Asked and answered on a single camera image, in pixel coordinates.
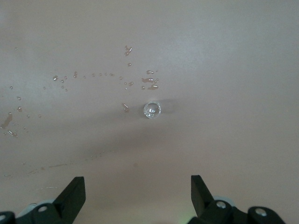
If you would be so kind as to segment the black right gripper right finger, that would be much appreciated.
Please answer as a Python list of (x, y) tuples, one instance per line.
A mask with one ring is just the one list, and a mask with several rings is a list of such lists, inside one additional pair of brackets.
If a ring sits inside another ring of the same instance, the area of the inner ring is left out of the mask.
[(196, 216), (192, 224), (284, 224), (273, 210), (253, 206), (242, 212), (223, 199), (214, 199), (200, 175), (191, 176), (191, 200)]

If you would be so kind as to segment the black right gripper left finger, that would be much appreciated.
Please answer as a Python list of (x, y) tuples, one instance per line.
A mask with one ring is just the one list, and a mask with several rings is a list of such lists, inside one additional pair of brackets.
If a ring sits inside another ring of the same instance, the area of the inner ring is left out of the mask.
[(0, 213), (2, 224), (72, 224), (85, 203), (85, 179), (75, 177), (51, 203), (42, 203), (16, 217), (12, 211)]

